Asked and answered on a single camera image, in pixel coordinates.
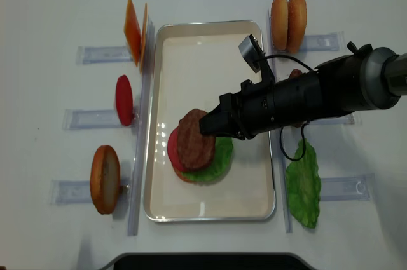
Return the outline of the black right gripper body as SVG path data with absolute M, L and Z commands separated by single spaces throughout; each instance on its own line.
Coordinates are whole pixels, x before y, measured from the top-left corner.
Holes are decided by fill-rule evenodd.
M 268 130 L 321 117 L 321 87 L 314 72 L 250 95 L 234 93 L 230 100 L 232 112 L 223 121 L 220 137 L 252 139 Z

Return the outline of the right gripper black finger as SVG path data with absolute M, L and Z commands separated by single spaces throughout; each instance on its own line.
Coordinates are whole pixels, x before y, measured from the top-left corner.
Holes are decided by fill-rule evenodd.
M 218 105 L 199 120 L 202 135 L 246 139 L 246 130 L 234 109 L 222 109 Z

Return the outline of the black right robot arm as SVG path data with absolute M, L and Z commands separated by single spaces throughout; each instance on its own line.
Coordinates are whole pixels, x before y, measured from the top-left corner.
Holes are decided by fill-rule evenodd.
M 200 133 L 245 140 L 300 122 L 395 106 L 406 94 L 406 55 L 370 44 L 348 48 L 351 55 L 276 81 L 268 57 L 246 37 L 239 50 L 261 81 L 245 80 L 238 93 L 221 95 L 219 105 L 200 119 Z

